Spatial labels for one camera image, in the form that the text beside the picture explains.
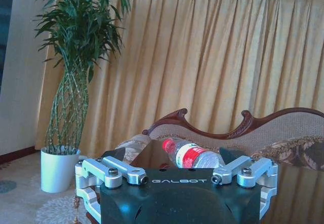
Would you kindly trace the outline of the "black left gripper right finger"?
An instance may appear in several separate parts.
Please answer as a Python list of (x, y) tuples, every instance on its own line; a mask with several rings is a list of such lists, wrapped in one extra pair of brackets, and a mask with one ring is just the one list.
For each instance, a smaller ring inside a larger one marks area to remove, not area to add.
[(221, 147), (219, 153), (225, 163), (213, 170), (212, 183), (226, 185), (235, 177), (237, 184), (245, 189), (256, 185), (260, 191), (260, 218), (263, 218), (270, 207), (270, 201), (277, 194), (278, 165), (269, 158), (254, 160), (245, 156), (240, 150), (229, 150)]

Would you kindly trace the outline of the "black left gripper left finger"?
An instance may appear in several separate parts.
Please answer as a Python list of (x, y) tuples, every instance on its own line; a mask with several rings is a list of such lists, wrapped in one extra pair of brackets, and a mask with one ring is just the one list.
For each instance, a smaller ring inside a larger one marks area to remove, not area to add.
[(126, 180), (131, 185), (148, 183), (143, 168), (136, 168), (112, 156), (99, 159), (83, 159), (75, 165), (76, 195), (84, 200), (85, 209), (97, 221), (101, 221), (101, 206), (92, 187), (104, 184), (108, 189), (120, 187)]

